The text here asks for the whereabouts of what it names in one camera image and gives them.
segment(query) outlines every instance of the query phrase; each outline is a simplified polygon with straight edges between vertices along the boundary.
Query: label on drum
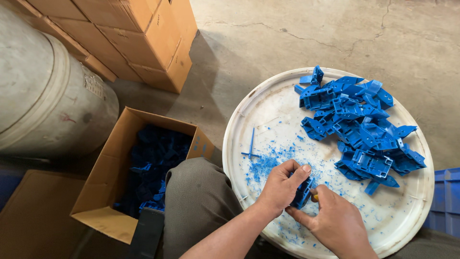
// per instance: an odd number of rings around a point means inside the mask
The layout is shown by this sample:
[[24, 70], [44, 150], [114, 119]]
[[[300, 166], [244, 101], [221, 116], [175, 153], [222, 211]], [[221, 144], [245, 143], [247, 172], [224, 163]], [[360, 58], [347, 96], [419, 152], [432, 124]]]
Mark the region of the label on drum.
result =
[[83, 82], [83, 87], [85, 87], [86, 89], [88, 89], [88, 91], [95, 94], [97, 97], [103, 99], [104, 101], [107, 100], [107, 95], [104, 91], [104, 85], [98, 81], [98, 78], [91, 74], [84, 74], [85, 78]]

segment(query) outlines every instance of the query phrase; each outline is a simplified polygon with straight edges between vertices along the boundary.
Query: leg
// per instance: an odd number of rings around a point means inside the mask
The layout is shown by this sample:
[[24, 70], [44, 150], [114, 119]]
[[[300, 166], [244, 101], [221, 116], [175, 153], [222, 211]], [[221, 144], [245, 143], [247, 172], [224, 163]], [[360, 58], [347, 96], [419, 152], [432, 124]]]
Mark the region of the leg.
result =
[[427, 228], [422, 228], [401, 250], [387, 259], [454, 259], [460, 258], [460, 239]]
[[166, 176], [164, 258], [177, 259], [242, 212], [221, 168], [189, 159]]

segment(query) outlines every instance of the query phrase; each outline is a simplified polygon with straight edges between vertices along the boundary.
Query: blue plastic sprue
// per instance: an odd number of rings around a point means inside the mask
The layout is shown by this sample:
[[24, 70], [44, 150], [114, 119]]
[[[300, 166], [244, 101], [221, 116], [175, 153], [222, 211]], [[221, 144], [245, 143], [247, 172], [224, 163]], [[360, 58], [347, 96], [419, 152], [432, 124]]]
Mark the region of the blue plastic sprue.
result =
[[254, 130], [255, 130], [255, 128], [253, 128], [253, 136], [251, 137], [251, 145], [249, 146], [249, 153], [241, 152], [241, 154], [247, 155], [249, 157], [249, 159], [251, 159], [251, 157], [260, 157], [259, 155], [254, 155], [253, 154]]

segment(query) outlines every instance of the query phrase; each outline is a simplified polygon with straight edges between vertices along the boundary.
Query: fingernail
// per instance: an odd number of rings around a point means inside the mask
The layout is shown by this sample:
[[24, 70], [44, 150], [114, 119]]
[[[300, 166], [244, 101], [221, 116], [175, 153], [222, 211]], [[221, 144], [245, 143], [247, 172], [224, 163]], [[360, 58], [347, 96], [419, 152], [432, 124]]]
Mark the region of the fingernail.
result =
[[304, 170], [305, 172], [308, 173], [308, 172], [311, 171], [311, 167], [310, 167], [310, 165], [303, 165], [303, 166], [302, 166], [302, 170]]

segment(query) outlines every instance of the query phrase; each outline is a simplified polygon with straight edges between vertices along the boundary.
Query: white round tray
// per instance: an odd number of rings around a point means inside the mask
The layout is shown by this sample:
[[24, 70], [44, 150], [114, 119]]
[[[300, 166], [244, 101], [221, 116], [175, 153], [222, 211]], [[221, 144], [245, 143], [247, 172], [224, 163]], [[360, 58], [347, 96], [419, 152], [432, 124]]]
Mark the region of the white round tray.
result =
[[[324, 83], [343, 76], [359, 77], [336, 69], [321, 69]], [[312, 73], [313, 68], [308, 67], [278, 74], [258, 85], [241, 101], [225, 131], [222, 155], [224, 171], [233, 184], [242, 208], [246, 209], [256, 201], [264, 188], [270, 163], [276, 165], [295, 159], [301, 165], [310, 164], [315, 184], [328, 185], [358, 207], [372, 247], [379, 258], [386, 257], [413, 238], [429, 212], [433, 199], [434, 169], [428, 144], [420, 129], [406, 137], [403, 142], [425, 157], [427, 167], [404, 177], [391, 170], [389, 174], [400, 187], [379, 185], [373, 196], [367, 195], [364, 190], [369, 180], [351, 181], [335, 169], [334, 163], [341, 158], [337, 136], [315, 141], [300, 126], [300, 121], [305, 116], [312, 118], [314, 112], [299, 108], [299, 94], [294, 92], [294, 85], [299, 83], [301, 76]], [[387, 110], [391, 115], [388, 120], [396, 126], [417, 126], [409, 112], [396, 99], [393, 100], [394, 106]], [[253, 153], [263, 157], [250, 161], [241, 152], [249, 151], [253, 127]], [[254, 170], [250, 170], [254, 163], [260, 163], [253, 165], [259, 169], [255, 174]], [[317, 203], [309, 201], [302, 210], [314, 216], [318, 213]], [[270, 243], [299, 258], [336, 258], [309, 230], [285, 212], [269, 223], [262, 235]]]

